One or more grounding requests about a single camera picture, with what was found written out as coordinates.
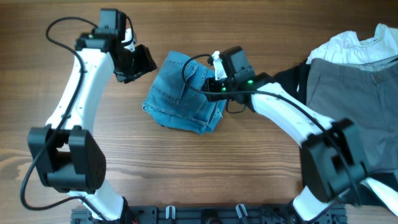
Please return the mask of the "light blue denim jeans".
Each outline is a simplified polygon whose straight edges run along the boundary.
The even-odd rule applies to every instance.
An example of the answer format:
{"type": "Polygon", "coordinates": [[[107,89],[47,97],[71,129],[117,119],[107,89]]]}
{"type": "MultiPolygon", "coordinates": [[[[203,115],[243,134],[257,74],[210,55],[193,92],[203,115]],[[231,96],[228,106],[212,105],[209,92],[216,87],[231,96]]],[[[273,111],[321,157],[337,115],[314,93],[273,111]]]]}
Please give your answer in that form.
{"type": "Polygon", "coordinates": [[[182,80],[199,89],[214,76],[208,67],[191,61],[188,55],[170,51],[142,103],[142,109],[161,126],[198,134],[211,133],[223,117],[225,101],[210,102],[204,94],[193,91],[182,80]]]}

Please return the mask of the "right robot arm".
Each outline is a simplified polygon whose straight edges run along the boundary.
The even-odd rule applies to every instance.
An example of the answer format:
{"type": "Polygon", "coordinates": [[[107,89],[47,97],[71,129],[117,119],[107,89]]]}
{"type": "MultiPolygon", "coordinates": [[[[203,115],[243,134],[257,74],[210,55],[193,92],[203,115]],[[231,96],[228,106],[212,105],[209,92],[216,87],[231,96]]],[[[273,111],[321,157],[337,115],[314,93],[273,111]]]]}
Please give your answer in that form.
{"type": "Polygon", "coordinates": [[[357,126],[335,121],[289,95],[266,73],[256,74],[244,50],[233,47],[207,57],[215,75],[202,87],[210,101],[233,100],[273,121],[300,148],[302,192],[293,200],[295,213],[313,221],[347,193],[361,203],[359,183],[369,164],[357,126]]]}

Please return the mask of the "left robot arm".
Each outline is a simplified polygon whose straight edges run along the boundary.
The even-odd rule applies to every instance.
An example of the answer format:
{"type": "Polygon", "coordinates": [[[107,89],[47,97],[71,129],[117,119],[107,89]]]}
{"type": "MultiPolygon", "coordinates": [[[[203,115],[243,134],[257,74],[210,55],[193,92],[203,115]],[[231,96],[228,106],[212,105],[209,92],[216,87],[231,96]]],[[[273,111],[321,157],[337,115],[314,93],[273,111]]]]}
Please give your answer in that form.
{"type": "Polygon", "coordinates": [[[103,90],[111,77],[130,83],[156,69],[149,49],[137,44],[130,18],[102,9],[99,23],[70,49],[75,61],[63,95],[42,128],[27,143],[41,183],[67,200],[79,200],[95,223],[137,223],[127,200],[105,179],[106,158],[93,138],[103,90]]]}

